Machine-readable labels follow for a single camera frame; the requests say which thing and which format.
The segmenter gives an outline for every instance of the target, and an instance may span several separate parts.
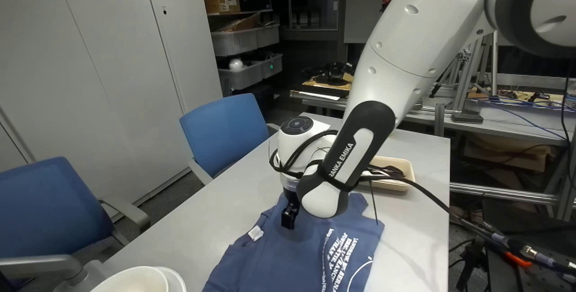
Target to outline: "beige tray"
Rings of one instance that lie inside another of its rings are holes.
[[[407,161],[406,159],[375,156],[372,158],[370,164],[378,167],[386,167],[386,166],[397,167],[404,173],[407,180],[411,180],[412,182],[416,181],[414,177],[414,169],[412,169],[412,164],[410,163],[410,161]],[[363,187],[370,187],[368,182],[360,182],[358,183],[358,185],[361,185]],[[406,192],[408,191],[410,184],[395,180],[377,180],[372,181],[372,186],[375,188]]]

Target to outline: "white ball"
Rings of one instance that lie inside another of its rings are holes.
[[[239,72],[244,69],[244,63],[239,58],[234,58],[230,60],[230,64],[228,64],[228,68],[230,68],[233,72]]]

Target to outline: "shelf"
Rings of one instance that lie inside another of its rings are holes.
[[[260,9],[258,11],[243,11],[243,12],[233,12],[233,13],[208,13],[209,17],[213,17],[216,15],[239,15],[239,14],[252,14],[258,12],[272,12],[272,9]]]

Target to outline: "blue t-shirt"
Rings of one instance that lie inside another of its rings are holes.
[[[350,194],[348,209],[319,219],[300,208],[295,229],[280,225],[288,201],[282,194],[257,221],[263,230],[253,241],[243,235],[228,247],[214,268],[205,292],[363,291],[382,222],[362,216],[364,196]]]

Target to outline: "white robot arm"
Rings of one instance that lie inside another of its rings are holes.
[[[529,52],[572,58],[575,3],[393,0],[356,66],[338,135],[311,140],[327,126],[309,118],[292,118],[282,125],[278,154],[271,163],[282,173],[284,188],[294,190],[314,216],[330,218],[344,212],[348,193],[372,157],[463,47],[497,29]],[[307,139],[310,145],[294,154]]]

